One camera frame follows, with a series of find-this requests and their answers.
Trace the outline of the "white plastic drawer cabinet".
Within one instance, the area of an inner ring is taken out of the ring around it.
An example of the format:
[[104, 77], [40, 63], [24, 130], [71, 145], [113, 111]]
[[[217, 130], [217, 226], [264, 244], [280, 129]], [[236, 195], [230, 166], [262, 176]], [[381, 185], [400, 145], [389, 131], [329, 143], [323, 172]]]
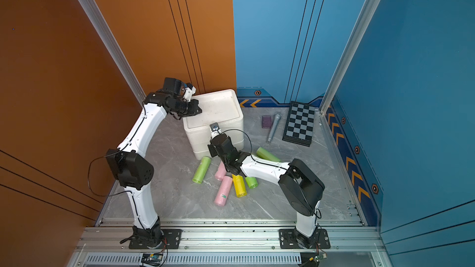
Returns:
[[227, 89], [196, 95], [202, 113], [185, 117], [183, 125], [194, 156], [197, 160], [210, 157], [208, 144], [212, 137], [210, 125], [217, 123], [221, 131], [231, 130], [228, 134], [238, 150], [244, 148], [244, 115], [234, 90]]

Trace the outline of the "yellow trash bag roll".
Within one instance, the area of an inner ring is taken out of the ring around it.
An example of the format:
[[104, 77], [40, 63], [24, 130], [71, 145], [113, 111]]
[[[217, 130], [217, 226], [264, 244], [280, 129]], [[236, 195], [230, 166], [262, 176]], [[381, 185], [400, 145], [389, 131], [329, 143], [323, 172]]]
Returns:
[[247, 190], [244, 178], [240, 175], [232, 175], [232, 178], [237, 198], [246, 196]]

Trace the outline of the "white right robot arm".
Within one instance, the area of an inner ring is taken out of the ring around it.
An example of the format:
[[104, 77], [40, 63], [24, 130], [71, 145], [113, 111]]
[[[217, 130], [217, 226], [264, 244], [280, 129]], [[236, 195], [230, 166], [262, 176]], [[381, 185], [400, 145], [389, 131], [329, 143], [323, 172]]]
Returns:
[[260, 159], [237, 150], [231, 137], [219, 132], [212, 132], [209, 151], [212, 157], [218, 156], [226, 171], [234, 176], [256, 178], [278, 185], [296, 211], [296, 232], [305, 238], [314, 235], [325, 185], [303, 161], [294, 159], [288, 163]]

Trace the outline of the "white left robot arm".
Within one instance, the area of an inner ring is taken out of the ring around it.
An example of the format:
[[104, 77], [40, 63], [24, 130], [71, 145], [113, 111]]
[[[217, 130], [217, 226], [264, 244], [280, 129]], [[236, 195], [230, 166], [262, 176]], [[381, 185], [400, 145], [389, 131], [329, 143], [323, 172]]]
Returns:
[[145, 159], [153, 135], [168, 114], [181, 119], [200, 113], [199, 101], [188, 90], [184, 95], [152, 92], [143, 102], [142, 112], [127, 137], [116, 149], [107, 151], [111, 172], [129, 197], [135, 227], [151, 231], [158, 221], [150, 188], [155, 170]]

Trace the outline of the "green roll far left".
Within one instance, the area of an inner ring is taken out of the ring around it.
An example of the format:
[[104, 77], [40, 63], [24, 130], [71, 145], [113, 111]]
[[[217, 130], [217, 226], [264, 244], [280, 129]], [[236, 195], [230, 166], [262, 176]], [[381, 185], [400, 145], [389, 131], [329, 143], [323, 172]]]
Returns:
[[210, 163], [211, 163], [211, 159], [207, 156], [204, 156], [201, 161], [200, 161], [200, 164], [194, 174], [194, 177], [192, 178], [192, 181], [196, 184], [201, 184], [204, 180], [204, 177], [208, 171], [208, 168], [210, 166]]

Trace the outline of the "green roll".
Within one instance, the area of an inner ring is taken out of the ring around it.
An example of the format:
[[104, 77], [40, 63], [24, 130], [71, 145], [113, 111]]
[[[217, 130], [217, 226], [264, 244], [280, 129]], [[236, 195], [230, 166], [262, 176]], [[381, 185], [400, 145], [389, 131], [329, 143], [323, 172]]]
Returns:
[[200, 161], [200, 164], [194, 174], [194, 177], [192, 178], [192, 181], [196, 184], [201, 184], [204, 180], [204, 177], [208, 171], [208, 168], [210, 166], [210, 163], [211, 163], [211, 159], [207, 156], [204, 156], [201, 161]]
[[273, 162], [280, 162], [281, 160], [277, 158], [275, 155], [267, 151], [266, 149], [259, 147], [256, 151], [256, 155], [264, 160], [273, 161]]
[[246, 184], [250, 189], [255, 189], [259, 186], [257, 179], [254, 177], [246, 177]]

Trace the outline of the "pink roll upper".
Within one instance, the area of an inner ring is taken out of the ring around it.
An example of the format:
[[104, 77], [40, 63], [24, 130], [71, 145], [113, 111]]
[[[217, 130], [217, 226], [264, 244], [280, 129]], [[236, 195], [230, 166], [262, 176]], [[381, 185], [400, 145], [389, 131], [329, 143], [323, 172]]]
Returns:
[[224, 179], [224, 177], [226, 176], [226, 168], [225, 168], [225, 165], [223, 162], [221, 162], [218, 166], [218, 169], [214, 175], [215, 179], [218, 180], [218, 181], [222, 181]]

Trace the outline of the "pink roll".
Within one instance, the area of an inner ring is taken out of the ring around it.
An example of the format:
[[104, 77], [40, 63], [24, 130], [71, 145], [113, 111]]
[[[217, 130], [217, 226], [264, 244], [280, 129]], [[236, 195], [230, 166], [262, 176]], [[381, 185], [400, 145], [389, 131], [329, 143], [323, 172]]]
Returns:
[[221, 162], [218, 166], [218, 169], [214, 175], [215, 179], [218, 180], [218, 181], [222, 181], [224, 179], [224, 177], [226, 176], [226, 168], [225, 168], [225, 165], [223, 162]]
[[231, 186], [233, 185], [233, 179], [230, 176], [225, 176], [221, 181], [220, 188], [215, 197], [214, 203], [217, 206], [225, 206], [229, 197]]

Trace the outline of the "green roll right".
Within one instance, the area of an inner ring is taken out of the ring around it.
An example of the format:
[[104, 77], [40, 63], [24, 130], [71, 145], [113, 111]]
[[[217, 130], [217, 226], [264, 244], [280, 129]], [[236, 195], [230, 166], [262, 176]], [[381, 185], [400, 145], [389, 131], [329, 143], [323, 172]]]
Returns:
[[256, 155], [264, 160], [273, 161], [273, 162], [280, 162], [281, 160], [277, 158], [275, 155], [267, 151], [266, 149], [259, 147], [256, 151]]

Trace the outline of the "green roll centre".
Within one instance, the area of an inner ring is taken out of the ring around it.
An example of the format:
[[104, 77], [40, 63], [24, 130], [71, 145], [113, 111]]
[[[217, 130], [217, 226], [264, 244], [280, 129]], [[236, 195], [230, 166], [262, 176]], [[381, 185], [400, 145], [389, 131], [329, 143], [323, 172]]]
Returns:
[[250, 189], [255, 189], [259, 186], [257, 179], [254, 177], [246, 177], [246, 184]]

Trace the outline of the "purple small block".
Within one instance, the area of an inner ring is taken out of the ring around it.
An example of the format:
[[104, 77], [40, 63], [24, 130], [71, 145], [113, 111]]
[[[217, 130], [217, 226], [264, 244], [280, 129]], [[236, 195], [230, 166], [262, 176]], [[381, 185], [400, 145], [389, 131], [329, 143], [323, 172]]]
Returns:
[[263, 129], [270, 129], [273, 124], [272, 116], [264, 115], [261, 118], [261, 126]]

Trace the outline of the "grey microphone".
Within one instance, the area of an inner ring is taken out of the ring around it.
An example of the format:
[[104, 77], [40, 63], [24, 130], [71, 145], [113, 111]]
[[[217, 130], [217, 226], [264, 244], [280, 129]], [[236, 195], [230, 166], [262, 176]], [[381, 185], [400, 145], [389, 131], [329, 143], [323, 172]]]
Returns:
[[267, 137], [267, 143], [270, 143], [273, 140], [275, 132], [277, 130], [278, 123], [279, 123], [281, 117], [282, 116], [279, 113], [276, 113], [274, 115], [272, 125], [271, 125], [271, 128], [270, 128], [270, 132], [269, 132], [268, 137]]

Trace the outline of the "black white chessboard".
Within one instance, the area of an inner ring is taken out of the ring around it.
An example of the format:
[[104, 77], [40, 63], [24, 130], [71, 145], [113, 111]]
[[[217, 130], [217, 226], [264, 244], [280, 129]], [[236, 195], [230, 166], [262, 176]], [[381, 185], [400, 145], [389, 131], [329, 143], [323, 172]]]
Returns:
[[310, 104], [292, 101], [289, 105], [283, 141], [310, 147], [314, 132], [316, 108]]

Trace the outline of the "green circuit board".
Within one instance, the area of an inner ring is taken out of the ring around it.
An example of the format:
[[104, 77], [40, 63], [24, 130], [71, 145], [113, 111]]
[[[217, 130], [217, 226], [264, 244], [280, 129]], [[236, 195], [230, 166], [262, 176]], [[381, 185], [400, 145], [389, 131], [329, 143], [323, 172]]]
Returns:
[[327, 257], [328, 256], [326, 253], [321, 254], [321, 255], [316, 255], [316, 256], [310, 257], [310, 259], [308, 259], [308, 263], [313, 263], [313, 264], [318, 265], [321, 261], [326, 260]]
[[142, 267], [160, 267], [164, 261], [163, 253], [144, 253], [141, 258]]

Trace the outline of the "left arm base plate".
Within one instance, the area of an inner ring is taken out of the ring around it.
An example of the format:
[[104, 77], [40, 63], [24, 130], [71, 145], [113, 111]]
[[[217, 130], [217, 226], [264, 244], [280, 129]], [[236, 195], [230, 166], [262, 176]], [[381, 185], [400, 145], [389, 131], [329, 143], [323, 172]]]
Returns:
[[143, 229], [138, 229], [138, 233], [133, 233], [129, 238], [129, 248], [132, 250], [176, 250], [179, 248], [182, 236], [181, 229], [159, 229], [156, 233], [150, 234]]

